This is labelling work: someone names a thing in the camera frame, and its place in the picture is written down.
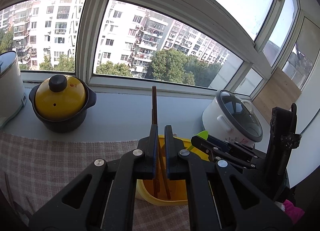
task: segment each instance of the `silver screw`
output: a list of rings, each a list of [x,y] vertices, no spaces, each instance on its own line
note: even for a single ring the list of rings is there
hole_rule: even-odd
[[[95,164],[97,167],[100,167],[100,166],[102,166],[102,165],[104,164],[104,160],[101,159],[101,158],[96,159],[96,160],[94,161],[94,164]]]
[[[188,151],[187,149],[182,149],[181,151],[179,151],[179,153],[182,156],[188,156],[190,154],[190,151]]]
[[[132,153],[134,156],[140,156],[143,152],[141,149],[135,149]]]
[[[218,165],[221,168],[225,168],[226,166],[228,166],[228,162],[226,162],[225,160],[220,160],[220,161],[218,161]]]

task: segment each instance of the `white appliance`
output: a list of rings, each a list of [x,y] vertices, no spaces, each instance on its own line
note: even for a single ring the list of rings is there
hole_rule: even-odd
[[[227,90],[219,90],[202,114],[208,133],[222,141],[239,142],[252,147],[262,140],[262,127],[248,100]]]
[[[0,129],[25,106],[26,100],[17,53],[0,54]]]

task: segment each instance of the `pink cloth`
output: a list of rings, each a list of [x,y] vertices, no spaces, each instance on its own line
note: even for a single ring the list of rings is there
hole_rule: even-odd
[[[297,223],[300,218],[302,218],[304,211],[301,208],[295,207],[289,200],[284,203],[284,213],[286,213],[292,220],[293,224]]]

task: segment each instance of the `yellow plastic basket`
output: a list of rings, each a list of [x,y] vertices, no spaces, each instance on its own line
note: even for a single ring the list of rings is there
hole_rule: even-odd
[[[198,150],[191,145],[189,139],[178,138],[183,141],[184,147],[191,152],[199,155],[203,160],[209,160],[208,155]],[[160,146],[164,146],[164,135],[159,135]],[[168,180],[169,190],[171,194],[171,200],[167,199],[167,195],[164,188],[164,182],[160,171],[160,192],[158,198],[155,198],[153,194],[153,180],[137,180],[136,198],[148,201],[149,203],[156,206],[178,206],[188,204],[187,190],[185,180]]]

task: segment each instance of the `black lid knob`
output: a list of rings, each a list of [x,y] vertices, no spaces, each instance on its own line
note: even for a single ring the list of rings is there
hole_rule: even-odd
[[[67,87],[67,78],[64,75],[55,75],[49,79],[49,89],[52,92],[61,92]]]

